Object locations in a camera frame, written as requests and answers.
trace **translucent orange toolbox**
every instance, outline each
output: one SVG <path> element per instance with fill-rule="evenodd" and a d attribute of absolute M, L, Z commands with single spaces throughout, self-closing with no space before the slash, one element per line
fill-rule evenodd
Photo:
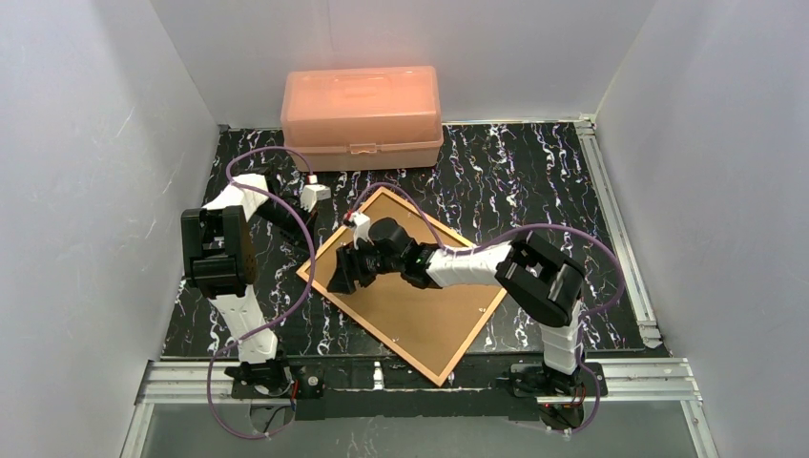
<path fill-rule="evenodd" d="M 314 172 L 431 167 L 444 143 L 432 67 L 292 72 L 280 119 Z"/>

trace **wooden board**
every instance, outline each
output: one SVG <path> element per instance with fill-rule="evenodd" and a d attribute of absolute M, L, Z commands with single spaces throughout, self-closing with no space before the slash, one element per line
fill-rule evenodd
<path fill-rule="evenodd" d="M 394 218 L 418 241 L 434 240 L 413 206 L 386 189 L 374 193 L 360 209 L 371 221 Z M 436 219 L 428 219 L 446 245 L 472 245 Z M 318 250 L 313 287 L 435 385 L 442 385 L 506 291 L 481 285 L 419 289 L 398 274 L 388 274 L 351 295 L 329 293 L 325 286 L 334 275 L 336 251 L 352 238 L 352 232 L 341 226 Z M 308 281 L 309 261 L 298 275 Z"/>

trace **marble tabletop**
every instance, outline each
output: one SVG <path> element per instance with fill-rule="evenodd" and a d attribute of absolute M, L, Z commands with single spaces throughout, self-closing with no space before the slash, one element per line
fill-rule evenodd
<path fill-rule="evenodd" d="M 339 227 L 358 191 L 376 181 L 403 187 L 431 216 L 467 239 L 493 239 L 511 227 L 554 222 L 587 231 L 612 247 L 598 198 L 570 123 L 514 123 L 445 126 L 438 165 L 428 169 L 320 173 L 332 198 L 320 206 L 317 238 Z M 227 183 L 225 166 L 233 157 L 261 146 L 282 145 L 280 130 L 234 130 L 221 135 L 204 202 Z M 283 191 L 296 194 L 301 174 L 285 154 L 268 152 L 245 159 L 234 175 L 253 166 L 271 166 Z M 259 263 L 255 285 L 262 311 L 271 320 L 298 298 L 304 282 L 296 275 L 306 255 L 292 249 L 272 224 L 250 220 Z M 615 275 L 591 244 L 564 233 L 546 232 L 552 243 L 585 265 L 585 304 L 607 300 Z M 626 295 L 610 311 L 587 319 L 585 345 L 598 350 L 643 348 Z M 317 292 L 275 332 L 289 355 L 389 355 L 391 352 Z M 224 320 L 196 290 L 182 282 L 163 347 L 164 357 L 208 357 L 232 339 Z M 511 298 L 498 307 L 469 352 L 542 350 L 539 326 Z"/>

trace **wooden frame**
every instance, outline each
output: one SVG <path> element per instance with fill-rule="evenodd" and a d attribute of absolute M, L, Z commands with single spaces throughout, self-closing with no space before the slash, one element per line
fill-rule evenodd
<path fill-rule="evenodd" d="M 418 216 L 418 212 L 416 211 L 416 209 L 412 205 L 410 205 L 406 200 L 396 196 L 395 194 L 393 194 L 392 192 L 390 192 L 390 191 L 388 191 L 387 189 L 384 189 L 384 188 L 381 188 L 376 193 L 374 193 L 374 195 L 371 196 L 360 207 L 360 210 L 363 211 L 363 212 L 366 212 L 368 210 L 368 208 L 371 207 L 374 204 L 374 202 L 377 202 L 377 200 L 380 199 L 380 198 L 389 198 L 390 200 L 393 200 L 396 204 L 401 205 L 402 207 L 404 207 L 404 209 L 407 212 L 409 212 L 410 214 L 415 216 L 415 218 L 419 219 L 419 222 L 421 222 L 421 219 Z M 448 237 L 450 239 L 453 239 L 453 240 L 457 241 L 459 246 L 471 246 L 473 244 L 471 241 L 461 237 L 458 233 L 456 233 L 452 229 L 446 227 L 445 225 L 443 225 L 438 220 L 436 220 L 436 219 L 434 219 L 432 217 L 427 217 L 427 219 L 429 220 L 430 224 L 432 224 L 432 226 L 435 227 L 439 231 L 440 234 L 442 234 L 443 236 L 446 236 L 446 237 Z M 345 231 L 347 231 L 347 230 L 348 229 L 345 226 L 341 226 L 328 240 L 326 240 L 322 244 L 320 250 L 318 250 L 317 259 L 319 260 L 323 253 L 329 251 L 332 248 L 332 245 L 337 243 L 338 240 L 344 235 Z M 301 266 L 300 269 L 298 269 L 298 275 L 300 277 L 302 277 L 306 281 L 308 281 L 308 279 L 309 279 L 309 266 L 310 266 L 310 262 L 307 261 L 303 266 Z M 392 338 L 391 336 L 387 335 L 385 332 L 383 332 L 381 329 L 379 329 L 376 325 L 374 325 L 374 323 L 372 323 L 371 321 L 366 319 L 361 313 L 358 313 L 354 308 L 352 308 L 351 305 L 347 304 L 340 297 L 326 291 L 325 285 L 322 284 L 320 281 L 315 280 L 313 282 L 313 287 L 318 292 L 323 294 L 327 299 L 329 299 L 335 305 L 337 305 L 343 313 L 345 313 L 346 315 L 351 317 L 354 321 L 359 323 L 363 328 L 365 328 L 368 332 L 370 332 L 374 337 L 376 337 L 377 339 L 382 341 L 383 344 L 385 344 L 388 348 L 390 348 L 395 353 L 397 353 L 399 356 L 401 356 L 403 359 L 405 359 L 410 364 L 412 364 L 413 367 L 415 367 L 417 370 L 419 370 L 421 373 L 423 373 L 431 382 L 433 382 L 434 384 L 436 384 L 438 386 L 440 386 L 440 385 L 442 385 L 444 383 L 446 378 L 449 376 L 449 373 L 452 371 L 452 369 L 455 367 L 455 365 L 458 363 L 458 361 L 461 359 L 461 357 L 467 351 L 469 346 L 474 341 L 475 337 L 477 337 L 478 333 L 481 331 L 483 326 L 486 324 L 488 319 L 491 317 L 491 314 L 494 313 L 494 310 L 497 308 L 497 305 L 500 304 L 500 302 L 502 301 L 502 299 L 506 295 L 506 290 L 501 288 L 501 289 L 497 290 L 496 293 L 493 293 L 494 296 L 493 296 L 493 300 L 491 300 L 491 302 L 489 302 L 488 304 L 485 304 L 485 303 L 481 304 L 482 306 L 480 308 L 475 309 L 475 310 L 479 310 L 479 311 L 482 312 L 481 315 L 480 315 L 480 318 L 469 329 L 468 335 L 461 342 L 460 347 L 457 349 L 457 351 L 454 353 L 454 355 L 452 355 L 452 357 L 449 359 L 446 366 L 443 367 L 442 370 L 437 371 L 437 370 L 430 369 L 427 365 L 423 364 L 422 361 L 420 361 L 418 358 L 413 356 L 410 352 L 407 351 L 407 349 L 403 348 L 399 343 L 397 343 L 397 339 Z M 454 286 L 453 288 L 483 288 L 483 286 Z M 461 333 L 461 335 L 463 335 L 465 330 L 460 329 L 459 332 Z"/>

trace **white wall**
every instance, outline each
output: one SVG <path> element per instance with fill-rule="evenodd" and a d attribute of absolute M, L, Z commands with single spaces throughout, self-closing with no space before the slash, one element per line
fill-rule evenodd
<path fill-rule="evenodd" d="M 148 0 L 0 3 L 0 454 L 118 456 L 217 133 Z"/>
<path fill-rule="evenodd" d="M 805 456 L 809 4 L 661 0 L 598 135 L 722 456 Z"/>
<path fill-rule="evenodd" d="M 594 113 L 654 0 L 152 0 L 214 119 L 277 127 L 286 76 L 433 65 L 444 120 Z"/>

